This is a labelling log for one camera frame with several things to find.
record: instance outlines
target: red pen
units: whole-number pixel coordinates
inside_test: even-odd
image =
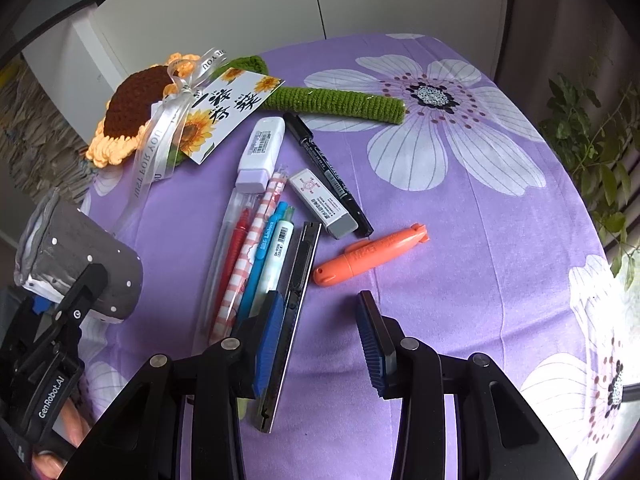
[[[222,298],[225,295],[226,286],[231,279],[231,273],[234,271],[236,260],[240,255],[240,249],[244,244],[246,233],[249,230],[251,222],[251,208],[245,207],[244,211],[240,215],[236,227],[231,233],[231,240],[229,240],[229,249],[226,252],[225,263],[222,266],[222,272],[220,273],[220,282],[218,283],[218,292],[216,294],[216,303],[213,305],[214,312],[213,318],[216,319],[220,304],[222,304]]]

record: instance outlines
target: finger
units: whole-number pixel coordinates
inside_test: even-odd
[[[62,460],[52,454],[33,455],[33,465],[47,478],[58,480],[62,473]]]
[[[62,409],[60,409],[60,417],[62,418],[62,424],[65,427],[66,436],[74,446],[80,446],[80,443],[84,439],[84,432],[82,430],[82,417],[71,399],[67,399]]]
[[[91,427],[89,426],[89,423],[86,420],[84,420],[84,417],[81,417],[81,418],[82,418],[82,437],[84,438],[91,431]]]

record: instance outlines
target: screw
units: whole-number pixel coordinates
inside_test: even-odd
[[[489,363],[491,362],[491,359],[489,359],[489,356],[486,354],[478,353],[478,354],[474,354],[473,361],[478,366],[485,367],[489,365]]]
[[[405,337],[400,342],[400,346],[405,350],[417,350],[420,342],[415,337]]]
[[[152,365],[153,368],[161,368],[163,367],[168,359],[166,355],[156,354],[151,359],[149,359],[149,364]]]
[[[227,337],[220,343],[220,346],[225,350],[235,350],[240,346],[240,342],[235,337]]]

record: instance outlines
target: pen holder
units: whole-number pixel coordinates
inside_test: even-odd
[[[109,284],[92,307],[106,321],[126,319],[142,290],[142,262],[75,205],[51,189],[36,206],[15,257],[16,285],[59,303],[89,263],[103,264]]]

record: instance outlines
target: ribbon bow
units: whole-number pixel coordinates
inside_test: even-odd
[[[167,67],[178,93],[165,97],[152,112],[136,150],[129,199],[112,229],[118,240],[133,246],[149,188],[153,182],[170,178],[174,174],[175,159],[189,109],[202,94],[199,88],[210,82],[213,72],[225,61],[223,50],[211,49],[198,60],[177,59]],[[186,63],[193,64],[194,68],[186,78],[181,78],[177,69]]]

